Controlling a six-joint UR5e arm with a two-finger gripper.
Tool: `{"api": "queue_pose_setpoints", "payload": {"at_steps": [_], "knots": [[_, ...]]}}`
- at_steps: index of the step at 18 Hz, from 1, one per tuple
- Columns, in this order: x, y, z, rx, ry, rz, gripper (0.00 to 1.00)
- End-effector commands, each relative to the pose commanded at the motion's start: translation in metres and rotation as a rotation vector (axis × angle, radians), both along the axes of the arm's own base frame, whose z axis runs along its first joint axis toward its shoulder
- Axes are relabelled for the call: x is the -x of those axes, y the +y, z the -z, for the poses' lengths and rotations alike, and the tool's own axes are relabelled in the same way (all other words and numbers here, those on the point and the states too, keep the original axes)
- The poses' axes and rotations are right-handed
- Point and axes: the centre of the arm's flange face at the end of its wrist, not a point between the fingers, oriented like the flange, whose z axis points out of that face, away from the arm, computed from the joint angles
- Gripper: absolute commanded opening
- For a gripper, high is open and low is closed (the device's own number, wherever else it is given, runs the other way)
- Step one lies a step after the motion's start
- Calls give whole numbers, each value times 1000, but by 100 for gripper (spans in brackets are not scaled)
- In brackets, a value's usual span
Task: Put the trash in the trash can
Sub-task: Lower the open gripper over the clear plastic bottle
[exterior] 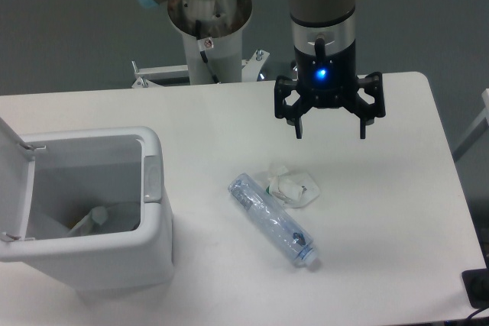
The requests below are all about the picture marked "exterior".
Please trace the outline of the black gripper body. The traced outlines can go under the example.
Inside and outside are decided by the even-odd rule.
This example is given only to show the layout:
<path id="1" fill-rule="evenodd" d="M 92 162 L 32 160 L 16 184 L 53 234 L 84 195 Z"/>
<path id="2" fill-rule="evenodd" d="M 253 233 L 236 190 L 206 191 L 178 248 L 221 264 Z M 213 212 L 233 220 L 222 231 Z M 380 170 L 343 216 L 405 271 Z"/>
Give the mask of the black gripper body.
<path id="1" fill-rule="evenodd" d="M 315 108 L 352 108 L 358 99 L 356 45 L 326 55 L 321 62 L 294 48 L 298 70 L 297 93 Z"/>

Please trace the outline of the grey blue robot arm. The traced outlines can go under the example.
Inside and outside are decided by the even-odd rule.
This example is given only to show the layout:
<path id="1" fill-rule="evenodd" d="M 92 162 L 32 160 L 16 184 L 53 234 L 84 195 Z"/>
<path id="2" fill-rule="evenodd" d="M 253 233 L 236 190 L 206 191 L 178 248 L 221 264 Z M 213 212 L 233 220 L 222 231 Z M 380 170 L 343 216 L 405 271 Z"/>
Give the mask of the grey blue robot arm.
<path id="1" fill-rule="evenodd" d="M 242 81 L 242 31 L 251 0 L 138 0 L 167 5 L 183 38 L 193 85 Z M 355 0 L 287 0 L 297 77 L 277 78 L 274 114 L 302 137 L 301 118 L 312 108 L 344 108 L 361 129 L 385 116 L 382 75 L 355 69 Z"/>

